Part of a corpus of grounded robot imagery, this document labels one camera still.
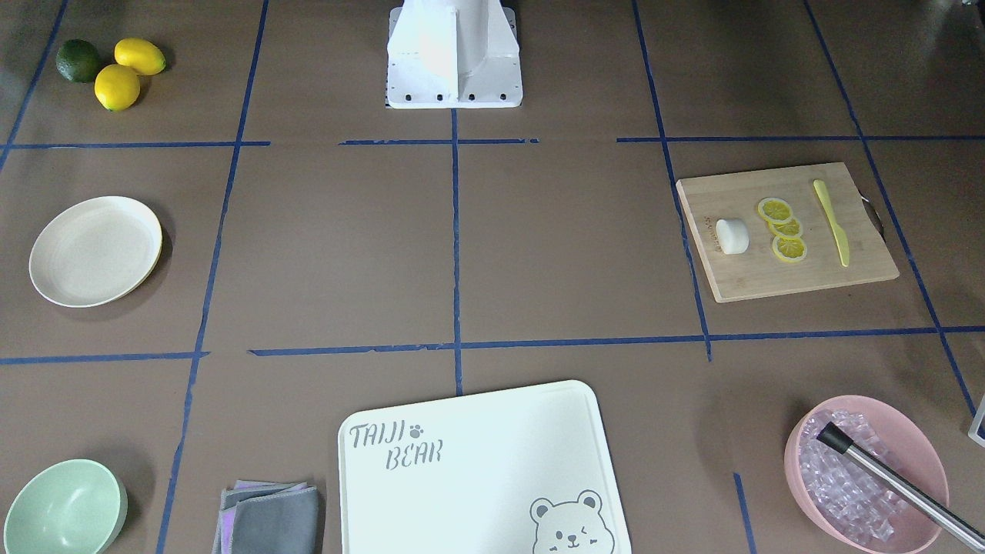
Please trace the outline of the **yellow plastic knife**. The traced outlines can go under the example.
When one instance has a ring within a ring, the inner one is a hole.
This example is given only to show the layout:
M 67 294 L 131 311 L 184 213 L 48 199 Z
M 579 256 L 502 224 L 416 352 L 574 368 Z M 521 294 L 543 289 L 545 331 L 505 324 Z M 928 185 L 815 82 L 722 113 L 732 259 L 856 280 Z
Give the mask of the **yellow plastic knife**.
M 833 233 L 835 249 L 840 257 L 840 264 L 842 267 L 847 268 L 850 266 L 851 260 L 850 245 L 844 228 L 842 228 L 840 221 L 837 220 L 835 210 L 833 209 L 833 200 L 830 197 L 830 190 L 828 190 L 826 183 L 822 179 L 814 179 L 812 186 L 815 189 L 817 200 L 822 205 L 828 227 L 830 227 L 830 231 Z

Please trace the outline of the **yellow lemon upper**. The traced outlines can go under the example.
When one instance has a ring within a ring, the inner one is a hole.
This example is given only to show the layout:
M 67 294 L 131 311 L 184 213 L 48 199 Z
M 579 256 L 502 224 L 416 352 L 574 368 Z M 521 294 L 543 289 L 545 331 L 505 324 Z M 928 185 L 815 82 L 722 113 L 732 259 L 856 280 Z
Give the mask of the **yellow lemon upper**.
M 124 38 L 114 45 L 114 60 L 138 75 L 152 76 L 165 71 L 168 60 L 155 43 L 143 38 Z

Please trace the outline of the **yellow lemon lower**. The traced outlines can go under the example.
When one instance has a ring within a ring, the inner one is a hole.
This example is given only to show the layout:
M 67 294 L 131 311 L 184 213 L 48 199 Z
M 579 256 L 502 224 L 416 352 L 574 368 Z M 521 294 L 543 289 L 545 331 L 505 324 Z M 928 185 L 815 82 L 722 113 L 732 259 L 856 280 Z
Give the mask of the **yellow lemon lower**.
M 141 94 L 139 75 L 130 67 L 112 64 L 102 68 L 94 83 L 95 97 L 109 112 L 133 106 Z

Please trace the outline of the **pink bowl with ice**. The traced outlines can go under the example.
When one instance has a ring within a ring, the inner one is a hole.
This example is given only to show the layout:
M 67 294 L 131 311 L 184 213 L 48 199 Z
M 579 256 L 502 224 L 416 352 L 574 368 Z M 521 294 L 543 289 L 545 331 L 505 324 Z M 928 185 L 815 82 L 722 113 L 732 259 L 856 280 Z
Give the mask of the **pink bowl with ice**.
M 873 473 L 889 470 L 943 507 L 950 480 L 936 446 L 893 404 L 857 394 L 803 411 L 787 434 L 786 487 L 799 511 L 854 553 L 926 553 L 943 530 Z

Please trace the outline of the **lemon slice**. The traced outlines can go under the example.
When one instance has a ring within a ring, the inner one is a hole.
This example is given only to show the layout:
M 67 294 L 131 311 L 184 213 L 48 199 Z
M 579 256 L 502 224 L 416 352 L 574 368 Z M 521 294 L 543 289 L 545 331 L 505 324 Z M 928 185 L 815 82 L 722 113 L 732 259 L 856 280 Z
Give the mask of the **lemon slice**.
M 760 200 L 757 203 L 756 211 L 760 218 L 771 225 L 786 224 L 794 217 L 791 204 L 777 197 L 767 197 L 767 199 Z
M 808 255 L 806 243 L 800 238 L 774 236 L 771 242 L 771 249 L 773 250 L 773 255 L 785 263 L 802 262 L 806 258 L 806 255 Z
M 774 236 L 778 236 L 779 239 L 785 239 L 785 241 L 796 241 L 796 239 L 801 239 L 803 236 L 803 228 L 801 222 L 798 218 L 792 217 L 788 221 L 781 223 L 768 223 L 768 230 Z

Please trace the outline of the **lemon slice top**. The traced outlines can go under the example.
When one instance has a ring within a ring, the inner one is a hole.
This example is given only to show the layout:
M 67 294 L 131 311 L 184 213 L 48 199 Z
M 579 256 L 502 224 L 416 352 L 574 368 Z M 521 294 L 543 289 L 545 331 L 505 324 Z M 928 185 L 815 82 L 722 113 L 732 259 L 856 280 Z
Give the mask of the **lemon slice top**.
M 791 204 L 777 197 L 767 197 L 767 199 L 760 200 L 757 203 L 756 211 L 760 218 L 771 225 L 786 224 L 794 217 Z

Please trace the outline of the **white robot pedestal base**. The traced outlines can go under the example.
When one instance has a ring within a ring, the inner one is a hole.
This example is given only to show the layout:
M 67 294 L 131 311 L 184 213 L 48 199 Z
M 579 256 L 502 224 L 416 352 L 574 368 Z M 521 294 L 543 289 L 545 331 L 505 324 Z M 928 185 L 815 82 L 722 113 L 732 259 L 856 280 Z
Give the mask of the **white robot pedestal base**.
M 405 1 L 389 13 L 385 102 L 394 109 L 516 108 L 516 14 L 499 1 Z

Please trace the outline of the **metal black-tipped tongs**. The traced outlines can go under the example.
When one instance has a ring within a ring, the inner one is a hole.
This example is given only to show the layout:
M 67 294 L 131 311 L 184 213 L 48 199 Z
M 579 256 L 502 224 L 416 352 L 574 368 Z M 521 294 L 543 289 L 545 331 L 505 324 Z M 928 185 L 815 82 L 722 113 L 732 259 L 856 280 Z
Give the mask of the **metal black-tipped tongs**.
M 958 539 L 967 548 L 976 553 L 984 552 L 984 536 L 978 532 L 974 526 L 968 525 L 956 513 L 951 512 L 942 502 L 936 501 L 932 496 L 927 495 L 921 489 L 902 477 L 896 470 L 891 469 L 886 463 L 881 462 L 871 452 L 856 446 L 855 442 L 837 427 L 834 423 L 828 422 L 816 440 L 833 449 L 834 452 L 851 460 L 855 466 L 866 471 L 873 479 L 880 481 L 888 489 L 896 493 L 905 502 L 923 513 L 932 522 L 935 522 L 941 529 L 946 530 L 955 539 Z

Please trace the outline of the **bamboo cutting board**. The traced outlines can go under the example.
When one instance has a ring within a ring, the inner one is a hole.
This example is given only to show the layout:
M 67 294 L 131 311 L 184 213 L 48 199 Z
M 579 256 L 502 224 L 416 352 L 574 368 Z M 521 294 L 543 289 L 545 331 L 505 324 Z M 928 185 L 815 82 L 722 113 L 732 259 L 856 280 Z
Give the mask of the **bamboo cutting board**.
M 843 162 L 680 179 L 676 190 L 721 304 L 900 274 Z

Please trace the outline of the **lemon slice bottom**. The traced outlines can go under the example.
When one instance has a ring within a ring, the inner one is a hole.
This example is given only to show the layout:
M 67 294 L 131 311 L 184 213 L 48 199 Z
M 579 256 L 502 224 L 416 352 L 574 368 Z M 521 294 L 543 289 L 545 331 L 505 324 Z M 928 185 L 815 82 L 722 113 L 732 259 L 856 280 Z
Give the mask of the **lemon slice bottom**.
M 771 249 L 773 250 L 773 255 L 785 263 L 802 262 L 806 258 L 806 255 L 808 255 L 806 243 L 800 238 L 774 236 L 771 242 Z

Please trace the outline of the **lemon slice middle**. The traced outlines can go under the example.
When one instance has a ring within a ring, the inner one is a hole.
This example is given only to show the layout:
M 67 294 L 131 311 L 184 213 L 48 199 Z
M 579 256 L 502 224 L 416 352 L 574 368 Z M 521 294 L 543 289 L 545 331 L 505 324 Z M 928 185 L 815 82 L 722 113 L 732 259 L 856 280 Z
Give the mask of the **lemon slice middle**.
M 801 239 L 803 236 L 803 228 L 801 222 L 798 218 L 792 217 L 788 221 L 781 223 L 768 223 L 768 230 L 774 236 L 778 236 L 779 239 L 785 239 L 785 241 L 796 241 L 796 239 Z

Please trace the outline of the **white bear tray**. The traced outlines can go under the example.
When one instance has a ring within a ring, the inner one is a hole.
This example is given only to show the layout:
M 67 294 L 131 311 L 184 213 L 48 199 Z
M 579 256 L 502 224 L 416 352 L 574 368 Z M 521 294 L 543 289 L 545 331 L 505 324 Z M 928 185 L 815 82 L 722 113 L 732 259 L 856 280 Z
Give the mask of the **white bear tray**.
M 345 553 L 629 553 L 596 394 L 561 381 L 356 412 Z

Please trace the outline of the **cream round plate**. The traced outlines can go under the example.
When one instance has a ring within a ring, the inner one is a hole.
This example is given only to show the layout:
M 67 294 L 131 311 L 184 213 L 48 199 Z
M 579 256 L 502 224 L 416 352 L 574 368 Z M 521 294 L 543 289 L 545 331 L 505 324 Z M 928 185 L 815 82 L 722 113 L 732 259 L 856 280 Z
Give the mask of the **cream round plate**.
M 109 304 L 148 279 L 162 248 L 162 225 L 150 207 L 118 195 L 95 197 L 42 229 L 29 253 L 29 280 L 52 304 Z

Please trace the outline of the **white object edge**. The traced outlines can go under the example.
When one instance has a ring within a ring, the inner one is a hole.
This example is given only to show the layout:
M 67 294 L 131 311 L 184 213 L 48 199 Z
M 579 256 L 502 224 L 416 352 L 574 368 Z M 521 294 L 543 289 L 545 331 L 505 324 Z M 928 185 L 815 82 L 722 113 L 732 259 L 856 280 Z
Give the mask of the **white object edge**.
M 985 397 L 982 399 L 976 407 L 975 413 L 973 415 L 970 427 L 967 430 L 967 437 L 971 439 L 972 442 L 984 448 L 985 437 L 984 437 L 984 415 L 985 415 Z

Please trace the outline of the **yellow lemon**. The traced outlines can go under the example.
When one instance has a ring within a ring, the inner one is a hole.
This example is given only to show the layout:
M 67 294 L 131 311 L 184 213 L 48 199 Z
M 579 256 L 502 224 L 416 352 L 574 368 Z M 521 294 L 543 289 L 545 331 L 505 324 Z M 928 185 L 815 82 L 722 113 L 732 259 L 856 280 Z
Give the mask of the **yellow lemon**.
M 102 68 L 94 83 L 95 97 L 109 112 L 133 106 L 141 94 L 139 75 L 130 67 L 112 64 Z
M 152 76 L 165 71 L 168 60 L 155 43 L 143 38 L 124 38 L 114 45 L 114 60 L 138 75 Z

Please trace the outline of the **green bowl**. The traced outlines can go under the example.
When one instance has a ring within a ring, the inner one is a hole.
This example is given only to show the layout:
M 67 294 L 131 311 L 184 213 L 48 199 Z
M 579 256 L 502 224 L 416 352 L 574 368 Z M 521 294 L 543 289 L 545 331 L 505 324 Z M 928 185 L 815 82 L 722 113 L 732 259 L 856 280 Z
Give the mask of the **green bowl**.
M 8 553 L 105 553 L 128 515 L 128 494 L 112 470 L 70 459 L 43 470 L 12 502 L 3 529 Z

